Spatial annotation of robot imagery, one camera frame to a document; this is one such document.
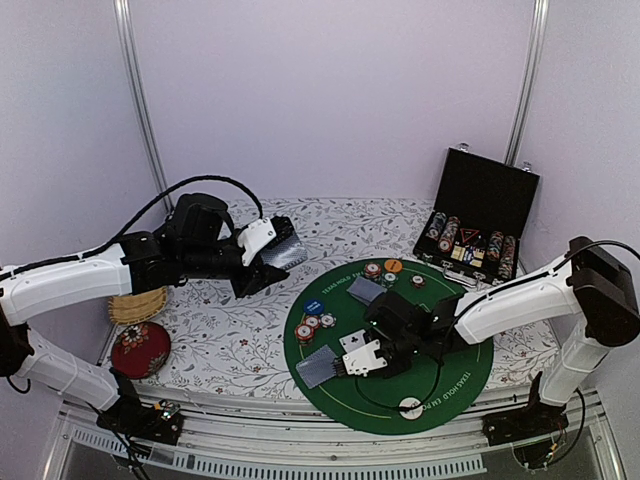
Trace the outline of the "single red five chip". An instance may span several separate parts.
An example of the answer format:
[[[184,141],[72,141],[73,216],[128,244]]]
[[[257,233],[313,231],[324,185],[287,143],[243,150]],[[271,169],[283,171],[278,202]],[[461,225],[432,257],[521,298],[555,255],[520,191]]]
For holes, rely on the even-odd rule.
[[[320,319],[317,316],[306,316],[303,320],[303,324],[309,326],[313,330],[317,330],[321,327]]]

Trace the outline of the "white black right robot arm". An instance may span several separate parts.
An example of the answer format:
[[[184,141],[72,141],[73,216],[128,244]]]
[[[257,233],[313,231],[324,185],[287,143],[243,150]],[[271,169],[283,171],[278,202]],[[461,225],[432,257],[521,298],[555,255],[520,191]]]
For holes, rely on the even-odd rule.
[[[490,445],[517,442],[567,427],[566,405],[609,351],[639,335],[639,307],[630,270],[607,252],[611,241],[584,236],[562,257],[483,292],[467,292],[422,308],[396,292],[376,296],[364,319],[365,344],[343,357],[351,375],[411,368],[416,355],[441,364],[446,354],[540,320],[577,316],[554,363],[536,375],[525,406],[483,417]]]

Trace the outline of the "orange blind button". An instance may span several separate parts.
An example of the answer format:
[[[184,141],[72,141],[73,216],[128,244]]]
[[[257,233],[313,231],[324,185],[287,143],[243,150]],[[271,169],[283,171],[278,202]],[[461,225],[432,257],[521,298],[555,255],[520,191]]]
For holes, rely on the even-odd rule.
[[[390,273],[397,274],[403,270],[403,263],[399,259],[390,258],[384,262],[384,269]]]

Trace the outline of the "blue blind button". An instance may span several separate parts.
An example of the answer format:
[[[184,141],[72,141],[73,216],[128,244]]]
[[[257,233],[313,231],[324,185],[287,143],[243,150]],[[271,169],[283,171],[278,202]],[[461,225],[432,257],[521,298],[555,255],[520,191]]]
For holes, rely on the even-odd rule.
[[[325,311],[325,305],[318,299],[308,299],[303,304],[303,312],[309,316],[319,316]]]

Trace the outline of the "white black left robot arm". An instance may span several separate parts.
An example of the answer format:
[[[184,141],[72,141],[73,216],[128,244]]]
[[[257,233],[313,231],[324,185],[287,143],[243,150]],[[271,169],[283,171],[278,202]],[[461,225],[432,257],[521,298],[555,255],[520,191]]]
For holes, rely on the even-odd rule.
[[[181,416],[145,407],[121,371],[87,363],[38,334],[28,320],[65,306],[178,287],[191,279],[227,280],[238,298],[285,280],[276,249],[296,235],[291,220],[260,214],[238,227],[223,200],[183,194],[155,231],[132,221],[92,250],[1,271],[1,374],[22,377],[86,402],[101,427],[134,437],[177,435]]]

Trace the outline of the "dark maroon chip stack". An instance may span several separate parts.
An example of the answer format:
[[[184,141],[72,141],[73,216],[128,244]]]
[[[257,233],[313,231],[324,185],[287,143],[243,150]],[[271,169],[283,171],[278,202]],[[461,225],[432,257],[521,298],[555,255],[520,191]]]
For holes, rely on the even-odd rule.
[[[425,277],[420,274],[412,275],[410,282],[415,288],[422,288],[426,285]]]

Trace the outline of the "green white chip stack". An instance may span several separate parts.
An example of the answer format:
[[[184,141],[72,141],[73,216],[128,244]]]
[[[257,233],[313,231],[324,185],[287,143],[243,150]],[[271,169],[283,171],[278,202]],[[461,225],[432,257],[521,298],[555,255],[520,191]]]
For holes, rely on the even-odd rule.
[[[392,288],[398,281],[398,275],[393,272],[384,272],[380,277],[380,285],[384,288]]]

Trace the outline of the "white dealer button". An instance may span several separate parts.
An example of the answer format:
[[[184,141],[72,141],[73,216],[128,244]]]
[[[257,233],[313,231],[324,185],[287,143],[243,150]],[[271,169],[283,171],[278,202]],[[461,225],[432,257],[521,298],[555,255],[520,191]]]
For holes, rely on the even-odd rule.
[[[413,421],[422,416],[424,405],[417,398],[407,397],[400,402],[398,409],[404,419]]]

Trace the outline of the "blue playing card deck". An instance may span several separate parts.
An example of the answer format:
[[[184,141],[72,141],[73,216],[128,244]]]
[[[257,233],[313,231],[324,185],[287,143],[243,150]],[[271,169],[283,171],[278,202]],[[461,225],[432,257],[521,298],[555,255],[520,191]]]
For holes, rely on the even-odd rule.
[[[308,259],[308,252],[297,234],[280,241],[272,242],[260,252],[260,258],[266,265],[289,271]]]

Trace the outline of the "two of clubs card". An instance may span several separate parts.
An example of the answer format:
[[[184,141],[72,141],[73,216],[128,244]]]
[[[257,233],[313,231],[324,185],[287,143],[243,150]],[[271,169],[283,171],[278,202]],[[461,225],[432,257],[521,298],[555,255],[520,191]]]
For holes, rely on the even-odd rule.
[[[340,338],[340,344],[346,354],[372,342],[369,331],[360,329]]]

